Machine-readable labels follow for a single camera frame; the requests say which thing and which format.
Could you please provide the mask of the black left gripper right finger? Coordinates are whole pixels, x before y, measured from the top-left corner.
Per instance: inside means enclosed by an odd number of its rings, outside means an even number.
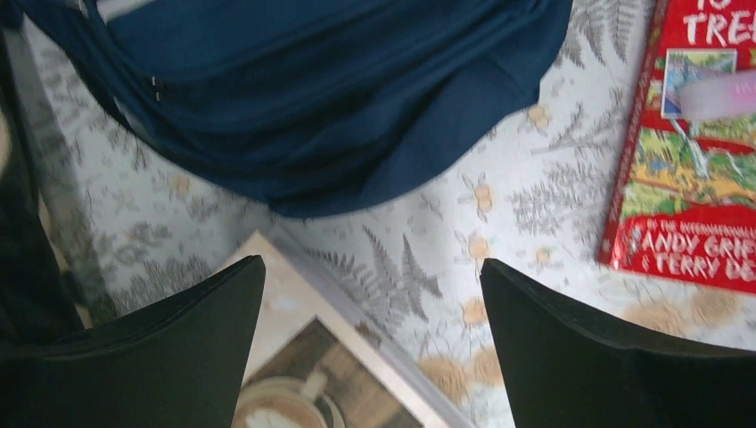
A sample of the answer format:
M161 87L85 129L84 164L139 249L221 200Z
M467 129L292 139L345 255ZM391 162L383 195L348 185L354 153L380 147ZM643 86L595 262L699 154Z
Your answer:
M519 427L752 427L755 354L632 324L497 259L481 289Z

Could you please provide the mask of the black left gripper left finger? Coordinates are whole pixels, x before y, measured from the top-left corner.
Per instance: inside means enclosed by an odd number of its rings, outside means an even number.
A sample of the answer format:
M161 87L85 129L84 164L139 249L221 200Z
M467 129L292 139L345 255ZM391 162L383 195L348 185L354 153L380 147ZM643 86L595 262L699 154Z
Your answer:
M228 427L266 278L247 256L48 345L1 347L4 427Z

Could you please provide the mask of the navy blue student backpack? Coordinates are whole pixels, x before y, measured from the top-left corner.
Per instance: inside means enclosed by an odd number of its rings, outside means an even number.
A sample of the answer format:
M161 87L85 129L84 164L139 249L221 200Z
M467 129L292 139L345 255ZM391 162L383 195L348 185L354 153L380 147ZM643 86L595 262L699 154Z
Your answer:
M435 178L538 101L569 1L4 1L177 166L289 218Z

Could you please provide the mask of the pink highlighter pen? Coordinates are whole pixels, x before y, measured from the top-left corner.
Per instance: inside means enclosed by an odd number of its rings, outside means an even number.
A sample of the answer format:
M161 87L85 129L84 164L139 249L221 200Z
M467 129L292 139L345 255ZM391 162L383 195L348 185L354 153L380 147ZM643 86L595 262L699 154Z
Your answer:
M732 119L755 113L755 70L707 78L679 90L680 115L688 121Z

